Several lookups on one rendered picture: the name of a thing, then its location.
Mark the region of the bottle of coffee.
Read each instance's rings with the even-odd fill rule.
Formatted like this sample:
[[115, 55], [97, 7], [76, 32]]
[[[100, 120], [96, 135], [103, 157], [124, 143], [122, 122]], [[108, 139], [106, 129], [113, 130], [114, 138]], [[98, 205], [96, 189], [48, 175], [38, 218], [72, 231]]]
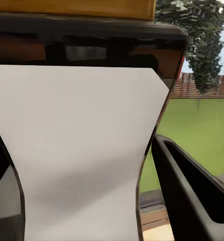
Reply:
[[157, 0], [0, 0], [0, 143], [19, 241], [144, 241], [140, 180], [189, 46]]

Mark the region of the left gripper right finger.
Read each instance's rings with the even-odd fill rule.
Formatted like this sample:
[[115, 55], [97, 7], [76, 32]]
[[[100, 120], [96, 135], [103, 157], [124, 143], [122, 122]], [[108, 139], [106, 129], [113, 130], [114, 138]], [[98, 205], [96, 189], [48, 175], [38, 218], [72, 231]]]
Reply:
[[151, 152], [175, 241], [224, 241], [224, 185], [168, 137]]

